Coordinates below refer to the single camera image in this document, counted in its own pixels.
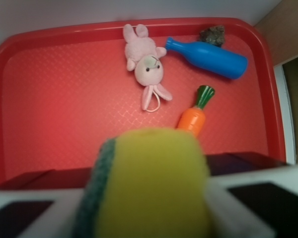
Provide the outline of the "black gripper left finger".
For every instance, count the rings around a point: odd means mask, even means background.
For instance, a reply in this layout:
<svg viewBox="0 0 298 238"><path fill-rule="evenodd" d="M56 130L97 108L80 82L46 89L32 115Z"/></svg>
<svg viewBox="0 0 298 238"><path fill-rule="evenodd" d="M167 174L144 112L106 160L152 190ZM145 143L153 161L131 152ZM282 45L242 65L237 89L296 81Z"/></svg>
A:
<svg viewBox="0 0 298 238"><path fill-rule="evenodd" d="M90 169L26 172L0 184L0 238L75 238Z"/></svg>

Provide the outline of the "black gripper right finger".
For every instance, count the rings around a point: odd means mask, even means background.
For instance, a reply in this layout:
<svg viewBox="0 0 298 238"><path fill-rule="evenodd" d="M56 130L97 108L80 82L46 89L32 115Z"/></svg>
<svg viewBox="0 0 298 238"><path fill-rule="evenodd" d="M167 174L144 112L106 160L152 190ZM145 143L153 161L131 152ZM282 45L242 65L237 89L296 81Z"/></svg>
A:
<svg viewBox="0 0 298 238"><path fill-rule="evenodd" d="M214 238L298 238L298 164L254 153L207 156Z"/></svg>

